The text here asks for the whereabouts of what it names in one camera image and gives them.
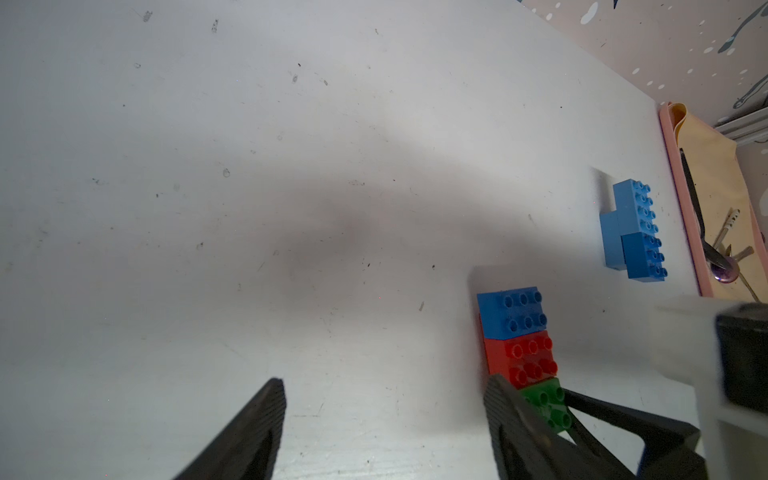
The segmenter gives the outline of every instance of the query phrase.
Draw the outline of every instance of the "patterned wallpaper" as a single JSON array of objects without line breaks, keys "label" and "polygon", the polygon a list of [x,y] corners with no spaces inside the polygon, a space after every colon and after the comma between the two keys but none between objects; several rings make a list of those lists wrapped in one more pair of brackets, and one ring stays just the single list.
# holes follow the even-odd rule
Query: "patterned wallpaper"
[{"label": "patterned wallpaper", "polygon": [[521,0],[657,102],[711,125],[768,105],[765,0]]}]

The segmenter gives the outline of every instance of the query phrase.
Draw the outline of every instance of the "stacked lego bricks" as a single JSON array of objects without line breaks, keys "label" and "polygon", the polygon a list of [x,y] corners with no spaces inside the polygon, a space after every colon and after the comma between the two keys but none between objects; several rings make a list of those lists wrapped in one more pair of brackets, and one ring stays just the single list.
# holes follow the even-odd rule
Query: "stacked lego bricks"
[{"label": "stacked lego bricks", "polygon": [[626,270],[640,282],[663,282],[667,269],[661,266],[664,255],[659,252],[659,227],[654,225],[649,193],[650,187],[631,179],[614,185],[616,210],[600,215],[605,265]]},{"label": "stacked lego bricks", "polygon": [[480,293],[478,306],[491,375],[509,380],[556,432],[570,428],[538,289]]}]

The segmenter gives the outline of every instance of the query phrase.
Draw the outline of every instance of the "green lego brick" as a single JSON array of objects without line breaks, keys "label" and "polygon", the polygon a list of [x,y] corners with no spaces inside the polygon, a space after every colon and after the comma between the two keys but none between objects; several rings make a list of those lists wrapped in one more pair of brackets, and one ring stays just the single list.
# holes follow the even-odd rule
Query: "green lego brick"
[{"label": "green lego brick", "polygon": [[520,390],[525,400],[538,410],[555,433],[568,430],[573,420],[565,408],[565,391],[560,380],[549,379]]}]

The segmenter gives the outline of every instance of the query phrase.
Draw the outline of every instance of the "blue lego brick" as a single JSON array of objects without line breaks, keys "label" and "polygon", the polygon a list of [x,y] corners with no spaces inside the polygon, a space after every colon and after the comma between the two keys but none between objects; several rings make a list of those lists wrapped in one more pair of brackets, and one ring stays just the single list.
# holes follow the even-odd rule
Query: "blue lego brick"
[{"label": "blue lego brick", "polygon": [[661,266],[664,254],[659,252],[661,240],[646,233],[621,236],[627,275],[640,282],[663,282],[667,269]]},{"label": "blue lego brick", "polygon": [[487,339],[509,340],[547,329],[541,294],[535,286],[478,293],[480,321]]},{"label": "blue lego brick", "polygon": [[650,209],[654,201],[649,193],[650,187],[631,179],[614,185],[619,236],[636,232],[654,235],[659,231],[654,225],[656,214]]},{"label": "blue lego brick", "polygon": [[614,270],[626,270],[627,265],[624,262],[624,248],[621,246],[619,219],[616,210],[600,215],[600,229],[603,232],[605,266]]}]

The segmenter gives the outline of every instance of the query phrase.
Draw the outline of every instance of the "red lego brick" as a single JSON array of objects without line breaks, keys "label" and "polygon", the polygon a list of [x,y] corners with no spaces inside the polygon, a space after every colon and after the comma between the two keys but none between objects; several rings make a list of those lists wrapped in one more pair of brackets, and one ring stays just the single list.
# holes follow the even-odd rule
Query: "red lego brick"
[{"label": "red lego brick", "polygon": [[558,374],[558,364],[552,359],[552,340],[546,330],[510,340],[485,339],[485,355],[491,375],[501,373],[516,389]]}]

